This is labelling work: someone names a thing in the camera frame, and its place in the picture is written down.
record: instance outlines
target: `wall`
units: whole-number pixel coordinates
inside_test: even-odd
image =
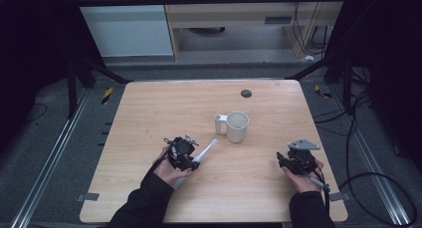
[[[104,58],[173,56],[163,6],[81,10]]]

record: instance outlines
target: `black jacket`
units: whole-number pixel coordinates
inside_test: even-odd
[[[129,194],[127,202],[115,212],[107,227],[160,227],[173,191],[161,178],[150,173],[140,188]],[[295,228],[335,227],[317,191],[296,193],[290,202],[290,211]]]

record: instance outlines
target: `hand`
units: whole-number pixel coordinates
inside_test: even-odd
[[[316,165],[319,167],[319,169],[322,169],[323,167],[323,163],[318,160],[316,160]],[[311,172],[309,175],[306,175],[306,176],[299,176],[299,175],[294,175],[285,166],[282,167],[282,170],[286,174],[286,176],[292,181],[298,193],[307,192],[307,191],[320,192],[321,187],[311,181],[311,176],[317,179],[317,176],[313,172]]]
[[[162,148],[161,154],[159,154],[157,159],[161,157],[167,151],[167,148],[168,146],[165,146],[164,148]],[[174,181],[176,181],[178,178],[187,177],[189,175],[189,172],[191,172],[191,170],[192,170],[191,168],[188,168],[182,171],[179,168],[174,168],[171,165],[168,158],[165,158],[155,168],[154,173],[163,181],[165,181],[167,184],[172,185]]]

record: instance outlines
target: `cup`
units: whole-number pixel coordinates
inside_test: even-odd
[[[249,123],[248,116],[243,112],[231,112],[227,115],[214,116],[215,131],[221,133],[221,123],[226,123],[226,136],[231,142],[241,142],[245,138],[246,127]]]

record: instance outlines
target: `person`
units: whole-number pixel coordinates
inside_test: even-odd
[[[167,147],[162,148],[158,157],[163,157],[166,151]],[[319,168],[323,167],[318,160],[316,164]],[[321,188],[311,182],[308,176],[294,175],[285,167],[282,170],[297,190],[289,204],[293,226],[335,227],[324,209]],[[173,168],[168,158],[162,159],[152,172],[145,175],[140,187],[130,192],[126,203],[114,213],[106,227],[160,227],[174,191],[171,185],[178,178],[187,177],[190,171]]]

